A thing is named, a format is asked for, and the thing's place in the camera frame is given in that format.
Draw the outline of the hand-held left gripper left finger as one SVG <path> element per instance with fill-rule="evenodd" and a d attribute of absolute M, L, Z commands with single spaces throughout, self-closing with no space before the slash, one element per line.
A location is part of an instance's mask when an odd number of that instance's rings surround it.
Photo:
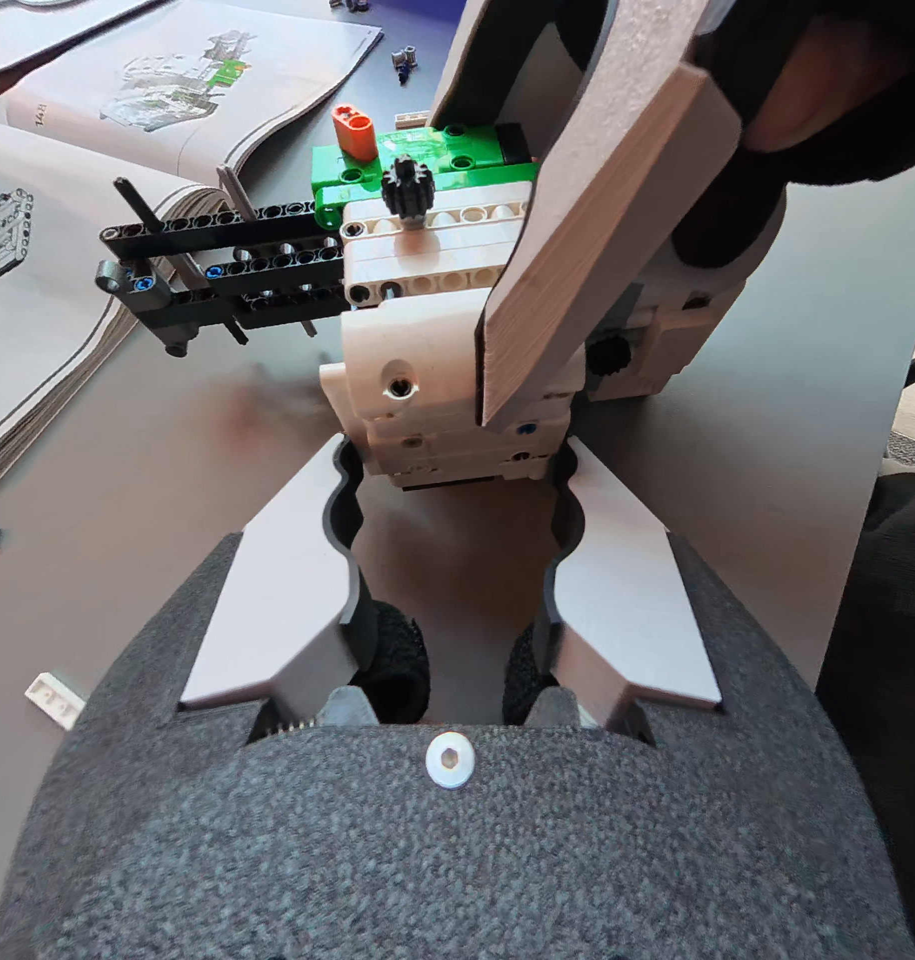
<path fill-rule="evenodd" d="M 351 549 L 363 477 L 351 440 L 332 436 L 246 524 L 183 708 L 269 700 L 303 721 L 372 666 L 378 613 Z"/>

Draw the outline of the scattered small lego pieces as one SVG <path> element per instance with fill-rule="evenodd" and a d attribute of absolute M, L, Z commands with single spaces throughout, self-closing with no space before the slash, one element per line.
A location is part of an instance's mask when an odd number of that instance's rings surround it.
<path fill-rule="evenodd" d="M 371 27 L 379 36 L 341 90 L 340 102 L 359 108 L 379 133 L 426 126 L 449 35 L 431 2 L 325 2 L 334 19 Z"/>

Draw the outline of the white lego plate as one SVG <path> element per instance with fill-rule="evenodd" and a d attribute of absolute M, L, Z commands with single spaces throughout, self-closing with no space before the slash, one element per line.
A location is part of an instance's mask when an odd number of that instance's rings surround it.
<path fill-rule="evenodd" d="M 47 671 L 38 674 L 23 695 L 65 732 L 76 726 L 87 703 L 66 683 Z"/>

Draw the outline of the person's dark clothing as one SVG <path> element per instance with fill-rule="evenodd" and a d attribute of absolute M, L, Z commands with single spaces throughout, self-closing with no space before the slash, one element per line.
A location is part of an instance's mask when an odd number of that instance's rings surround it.
<path fill-rule="evenodd" d="M 816 696 L 871 799 L 915 936 L 915 472 L 872 491 Z"/>

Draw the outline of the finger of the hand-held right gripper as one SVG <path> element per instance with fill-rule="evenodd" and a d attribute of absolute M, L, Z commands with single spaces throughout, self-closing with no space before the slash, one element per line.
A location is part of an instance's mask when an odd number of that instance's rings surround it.
<path fill-rule="evenodd" d="M 692 46 L 720 2 L 619 2 L 480 317 L 478 418 L 536 402 L 735 152 Z"/>
<path fill-rule="evenodd" d="M 467 2 L 427 126 L 517 125 L 542 160 L 594 70 L 616 1 Z"/>

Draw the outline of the open lego instruction booklet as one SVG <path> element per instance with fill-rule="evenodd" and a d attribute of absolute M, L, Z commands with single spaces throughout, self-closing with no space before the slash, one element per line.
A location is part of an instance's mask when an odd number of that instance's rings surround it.
<path fill-rule="evenodd" d="M 163 2 L 0 100 L 0 480 L 136 325 L 94 281 L 127 178 L 163 221 L 233 208 L 266 139 L 329 99 L 380 42 L 367 17 Z"/>

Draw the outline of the lego truck model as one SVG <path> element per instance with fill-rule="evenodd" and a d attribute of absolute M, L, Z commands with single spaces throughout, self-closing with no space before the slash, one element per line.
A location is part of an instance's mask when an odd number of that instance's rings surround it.
<path fill-rule="evenodd" d="M 300 325 L 395 297 L 494 286 L 518 236 L 450 234 L 471 224 L 464 210 L 527 221 L 538 163 L 519 124 L 443 128 L 401 115 L 375 134 L 350 104 L 332 112 L 336 146 L 316 147 L 313 201 L 225 209 L 198 218 L 110 226 L 100 235 L 114 256 L 99 263 L 96 286 L 119 300 L 183 357 L 203 327 L 246 333 Z M 591 390 L 640 360 L 643 386 L 659 392 L 707 339 L 772 246 L 786 189 L 757 194 L 752 156 L 737 151 L 667 243 L 620 291 L 586 336 Z"/>

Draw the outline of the person's right hand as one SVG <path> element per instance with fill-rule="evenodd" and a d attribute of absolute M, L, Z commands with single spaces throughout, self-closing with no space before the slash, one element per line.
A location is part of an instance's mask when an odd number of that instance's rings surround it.
<path fill-rule="evenodd" d="M 811 138 L 867 98 L 872 60 L 863 25 L 818 21 L 793 46 L 742 146 L 769 154 Z"/>

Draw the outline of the white lego cab piece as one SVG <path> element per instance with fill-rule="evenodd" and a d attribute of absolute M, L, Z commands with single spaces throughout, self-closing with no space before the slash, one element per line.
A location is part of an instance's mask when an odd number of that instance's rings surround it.
<path fill-rule="evenodd" d="M 584 347 L 500 433 L 476 424 L 475 333 L 486 289 L 393 298 L 340 315 L 343 360 L 321 387 L 368 474 L 404 490 L 542 480 L 564 442 Z"/>

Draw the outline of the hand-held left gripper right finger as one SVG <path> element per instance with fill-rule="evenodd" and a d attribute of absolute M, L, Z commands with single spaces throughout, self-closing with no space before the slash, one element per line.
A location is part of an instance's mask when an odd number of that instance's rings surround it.
<path fill-rule="evenodd" d="M 542 673 L 606 729 L 637 703 L 718 709 L 665 525 L 578 438 L 564 441 L 550 478 L 558 552 L 542 587 Z"/>

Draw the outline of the white instruction sign stand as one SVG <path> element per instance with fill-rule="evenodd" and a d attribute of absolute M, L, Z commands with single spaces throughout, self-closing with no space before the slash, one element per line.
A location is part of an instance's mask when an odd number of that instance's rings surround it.
<path fill-rule="evenodd" d="M 154 1 L 0 1 L 0 74 L 154 4 Z"/>

